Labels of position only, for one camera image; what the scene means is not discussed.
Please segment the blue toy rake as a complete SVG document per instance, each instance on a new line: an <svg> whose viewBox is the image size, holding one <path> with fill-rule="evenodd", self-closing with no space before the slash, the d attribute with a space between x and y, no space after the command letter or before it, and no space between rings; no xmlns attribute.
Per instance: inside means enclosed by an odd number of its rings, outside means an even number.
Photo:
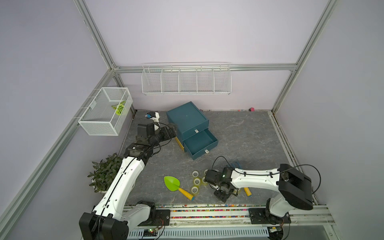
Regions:
<svg viewBox="0 0 384 240"><path fill-rule="evenodd" d="M238 161L236 161L236 162L233 164L233 166L234 166L235 168L242 169L242 166L240 165L240 163L239 163ZM250 190L249 188L244 187L244 191L245 191L245 193L246 193L246 195L247 195L248 197L250 197L250 196L252 195L252 192L251 192L251 190Z"/></svg>

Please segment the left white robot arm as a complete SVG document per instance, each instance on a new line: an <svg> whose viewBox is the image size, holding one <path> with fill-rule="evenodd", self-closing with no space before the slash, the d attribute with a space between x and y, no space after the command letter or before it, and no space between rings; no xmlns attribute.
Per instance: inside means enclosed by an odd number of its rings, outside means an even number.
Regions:
<svg viewBox="0 0 384 240"><path fill-rule="evenodd" d="M156 207L152 202L139 201L133 209L123 213L134 184L161 143L177 136L175 124L155 123L138 125L138 134L124 153L122 164L102 200L91 213L83 213L79 226L84 240L125 240L129 232L142 223L157 222Z"/></svg>

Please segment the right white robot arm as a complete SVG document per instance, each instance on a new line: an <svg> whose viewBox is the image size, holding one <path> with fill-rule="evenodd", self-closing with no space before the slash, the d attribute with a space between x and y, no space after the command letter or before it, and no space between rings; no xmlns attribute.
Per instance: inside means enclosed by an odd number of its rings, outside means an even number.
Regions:
<svg viewBox="0 0 384 240"><path fill-rule="evenodd" d="M314 208L311 178L288 164L263 171L229 167L222 172L208 170L205 181L216 187L214 195L223 203L230 196L235 196L239 189L257 188L277 192L275 197L267 199L264 209L249 209L252 224L289 224L289 211L311 211Z"/></svg>

